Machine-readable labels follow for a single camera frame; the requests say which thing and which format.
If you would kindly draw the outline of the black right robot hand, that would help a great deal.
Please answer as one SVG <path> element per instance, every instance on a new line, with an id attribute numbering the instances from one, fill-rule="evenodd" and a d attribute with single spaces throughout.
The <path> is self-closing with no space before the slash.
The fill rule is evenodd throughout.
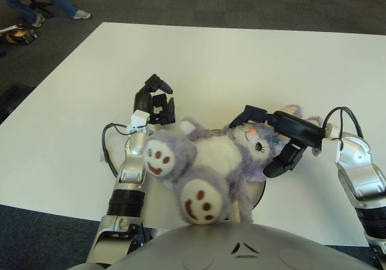
<path id="1" fill-rule="evenodd" d="M 324 138 L 323 120 L 303 120 L 301 108 L 289 105 L 269 114 L 246 105 L 224 132 L 242 153 L 242 174 L 249 182 L 265 181 L 295 168 L 307 147 L 318 148 Z"/>

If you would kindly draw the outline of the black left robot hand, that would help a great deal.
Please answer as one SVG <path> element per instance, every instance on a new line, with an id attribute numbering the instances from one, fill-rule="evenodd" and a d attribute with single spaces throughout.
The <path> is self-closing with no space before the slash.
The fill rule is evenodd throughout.
<path id="1" fill-rule="evenodd" d="M 152 125 L 168 125 L 176 122 L 174 98 L 166 100 L 166 94 L 173 94 L 172 88 L 158 75 L 152 74 L 145 85 L 135 94 L 133 111 L 141 110 L 150 114 Z"/>

